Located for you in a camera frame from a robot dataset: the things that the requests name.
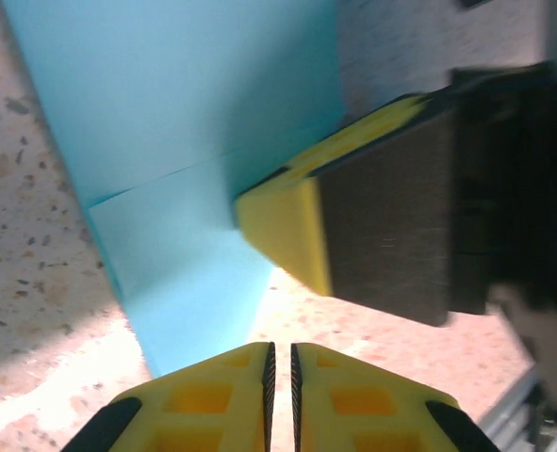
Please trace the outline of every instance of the speckled floor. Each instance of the speckled floor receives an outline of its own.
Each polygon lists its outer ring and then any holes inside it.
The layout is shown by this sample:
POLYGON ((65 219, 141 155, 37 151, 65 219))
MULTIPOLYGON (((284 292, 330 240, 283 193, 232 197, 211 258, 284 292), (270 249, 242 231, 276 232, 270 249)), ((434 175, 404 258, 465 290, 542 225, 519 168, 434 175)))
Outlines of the speckled floor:
MULTIPOLYGON (((460 14, 449 0, 339 2, 351 112, 443 83, 455 64, 539 59, 540 0, 460 14)), ((277 270, 252 340, 274 340, 274 450, 292 450, 287 345, 313 341, 456 396, 478 418, 528 365, 497 315, 432 329, 315 297, 277 270)), ((0 13, 0 451, 59 450, 117 393, 149 379, 0 13)))

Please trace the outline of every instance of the yellow plastic part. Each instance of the yellow plastic part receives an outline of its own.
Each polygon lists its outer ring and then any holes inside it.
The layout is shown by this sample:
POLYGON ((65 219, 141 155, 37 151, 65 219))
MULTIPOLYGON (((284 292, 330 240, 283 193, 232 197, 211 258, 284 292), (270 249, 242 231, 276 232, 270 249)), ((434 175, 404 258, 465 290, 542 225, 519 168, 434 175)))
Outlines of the yellow plastic part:
POLYGON ((319 295, 332 295, 330 267, 313 170, 397 130, 426 104, 412 96, 366 116, 285 165, 285 171, 242 194, 238 223, 247 240, 319 295))
POLYGON ((110 452, 263 452, 269 350, 249 344, 117 396, 142 406, 110 452))
POLYGON ((425 408, 429 400, 458 408, 449 395, 329 348, 295 347, 302 452, 457 452, 425 408))

